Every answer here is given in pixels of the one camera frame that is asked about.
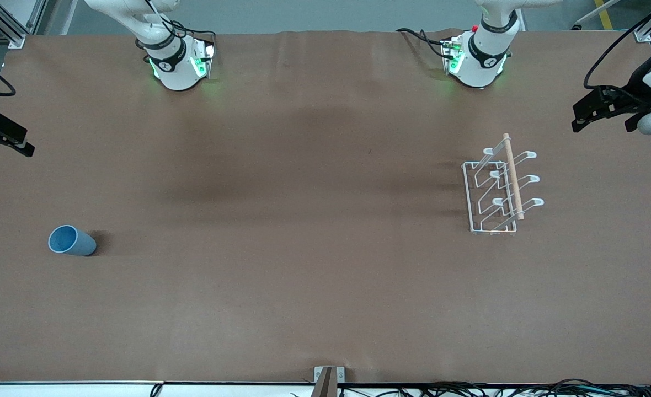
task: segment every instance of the wooden stick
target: wooden stick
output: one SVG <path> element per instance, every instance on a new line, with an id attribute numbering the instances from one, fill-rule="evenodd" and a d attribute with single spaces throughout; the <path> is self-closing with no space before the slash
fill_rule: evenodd
<path id="1" fill-rule="evenodd" d="M 519 192 L 519 181 L 517 181 L 517 168 L 514 165 L 514 154 L 512 154 L 512 143 L 509 134 L 502 135 L 504 138 L 504 150 L 507 152 L 507 168 L 509 168 L 509 178 L 512 179 L 512 194 L 514 195 L 514 208 L 517 213 L 517 219 L 524 221 L 524 211 L 522 210 L 522 196 Z"/>

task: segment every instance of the yellow tape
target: yellow tape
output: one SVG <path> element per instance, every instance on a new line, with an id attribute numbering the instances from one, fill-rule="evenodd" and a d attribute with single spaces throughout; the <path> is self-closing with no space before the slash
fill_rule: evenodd
<path id="1" fill-rule="evenodd" d="M 600 7 L 603 4 L 603 0 L 595 0 L 595 7 Z M 600 12 L 600 22 L 602 23 L 603 29 L 612 30 L 612 22 L 610 22 L 610 15 L 607 14 L 607 10 Z"/>

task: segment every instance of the blue cup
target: blue cup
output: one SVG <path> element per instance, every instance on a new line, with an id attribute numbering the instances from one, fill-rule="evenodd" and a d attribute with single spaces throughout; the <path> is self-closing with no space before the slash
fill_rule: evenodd
<path id="1" fill-rule="evenodd" d="M 93 237 L 70 224 L 58 226 L 49 236 L 49 249 L 57 254 L 88 256 L 97 247 Z"/>

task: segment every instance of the table surface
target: table surface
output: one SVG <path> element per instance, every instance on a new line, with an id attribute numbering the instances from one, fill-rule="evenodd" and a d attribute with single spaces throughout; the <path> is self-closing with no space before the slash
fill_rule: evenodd
<path id="1" fill-rule="evenodd" d="M 651 137 L 570 132 L 617 35 L 521 33 L 485 90 L 396 33 L 218 37 L 181 93 L 132 37 L 29 37 L 0 98 L 36 145 L 0 146 L 0 380 L 651 383 Z M 505 132 L 546 205 L 476 236 L 460 165 Z M 48 251 L 66 223 L 94 256 Z"/>

